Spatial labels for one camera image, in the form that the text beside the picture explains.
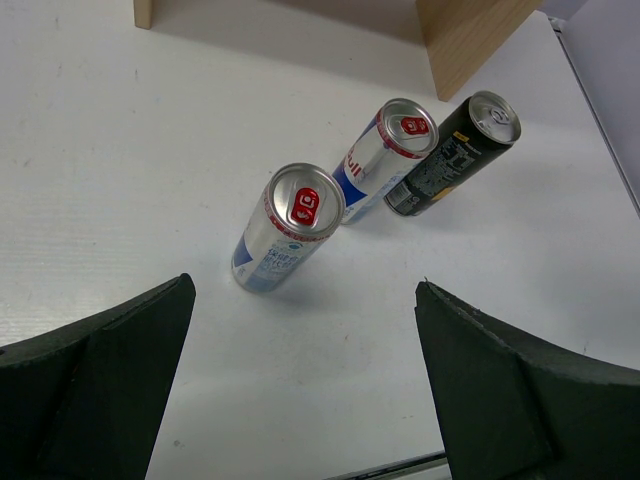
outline wooden block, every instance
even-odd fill
[[[449,101],[541,0],[416,0],[438,98]]]
[[[153,0],[133,0],[133,19],[138,28],[151,28]]]

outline energy drink can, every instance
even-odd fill
[[[438,144],[431,115],[411,100],[389,100],[333,172],[347,208],[342,223],[360,220]]]
[[[231,260],[252,292],[276,288],[340,225],[344,195],[324,170],[294,163],[278,170],[258,201]]]
[[[495,93],[467,98],[439,128],[436,149],[385,197],[402,216],[419,215],[509,150],[520,138],[520,120]]]

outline can rim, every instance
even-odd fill
[[[277,182],[280,177],[282,177],[286,173],[290,173],[292,170],[304,170],[307,172],[311,170],[315,174],[320,175],[327,181],[330,189],[333,190],[334,194],[337,196],[338,203],[340,204],[341,208],[337,210],[335,218],[332,220],[328,227],[323,228],[322,230],[319,230],[317,232],[309,232],[302,226],[292,223],[286,218],[283,218],[282,215],[280,215],[280,212],[278,212],[278,210],[275,208],[274,193]],[[273,215],[284,228],[291,230],[297,235],[314,240],[328,237],[333,232],[335,232],[336,229],[340,226],[340,221],[342,220],[344,211],[347,208],[347,202],[345,200],[344,193],[338,182],[336,182],[336,180],[322,168],[304,162],[290,163],[289,165],[285,165],[284,167],[280,168],[280,170],[273,174],[271,180],[269,180],[269,184],[267,187],[267,201],[269,202],[269,207],[273,212]]]
[[[396,103],[408,103],[408,104],[410,104],[427,121],[427,124],[429,125],[429,133],[430,133],[431,139],[429,141],[429,144],[425,148],[423,148],[422,150],[412,150],[410,148],[407,148],[404,145],[400,145],[400,143],[398,143],[393,138],[393,135],[391,134],[391,132],[389,132],[385,122],[383,121],[384,120],[384,112],[385,112],[385,110],[387,110],[389,107],[391,107],[392,105],[394,105]],[[380,108],[380,117],[376,119],[376,123],[378,123],[378,125],[382,129],[384,129],[384,132],[386,133],[386,136],[385,136],[384,140],[386,142],[391,142],[394,147],[402,150],[403,152],[408,152],[409,154],[416,156],[416,158],[424,158],[424,157],[426,157],[438,145],[439,131],[438,131],[438,125],[436,124],[435,120],[433,119],[433,117],[429,114],[429,112],[427,112],[427,110],[422,105],[420,105],[417,102],[414,102],[413,100],[409,100],[408,98],[402,98],[402,97],[392,98],[391,100],[386,102],[382,106],[382,108]]]
[[[489,135],[489,132],[487,132],[484,128],[482,128],[482,126],[480,124],[478,124],[478,120],[477,120],[476,116],[474,115],[473,111],[471,110],[471,102],[472,102],[474,97],[477,97],[477,96],[480,96],[480,95],[494,100],[498,105],[500,105],[500,107],[502,107],[504,110],[507,111],[507,114],[509,115],[509,118],[513,120],[513,128],[514,128],[513,139],[511,139],[509,141],[506,141],[506,142],[504,140],[498,140],[497,138],[494,138],[491,135]],[[469,111],[469,117],[471,118],[471,121],[475,125],[476,129],[479,130],[480,133],[482,133],[489,140],[492,140],[492,141],[494,141],[496,143],[499,143],[501,145],[513,145],[514,143],[516,143],[518,141],[518,139],[522,135],[522,125],[520,124],[520,117],[518,117],[518,114],[515,112],[513,107],[511,105],[509,105],[509,102],[507,102],[504,98],[502,98],[497,93],[490,92],[489,90],[479,90],[479,91],[477,91],[476,93],[474,93],[473,95],[471,95],[469,97],[469,106],[467,107],[467,109]]]

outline white surface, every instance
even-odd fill
[[[545,0],[538,10],[550,17],[569,20],[586,2],[587,0]]]
[[[629,186],[640,199],[639,18],[637,0],[590,0],[565,24],[563,41]]]
[[[189,272],[152,480],[322,479],[441,450],[413,317],[425,275],[640,368],[640,222],[545,16],[445,104],[413,2],[372,20],[294,3],[174,0],[148,32],[130,2],[3,0],[0,344]],[[332,169],[393,96],[441,121],[480,88],[522,117],[511,152],[421,217],[381,205],[341,228],[271,296],[235,285],[271,171]]]

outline blue and silver can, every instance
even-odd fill
[[[273,290],[336,231],[344,209],[340,186],[324,170],[308,163],[281,168],[231,259],[236,281],[256,293]]]
[[[424,108],[405,98],[385,103],[333,172],[346,199],[342,223],[360,220],[437,144]]]

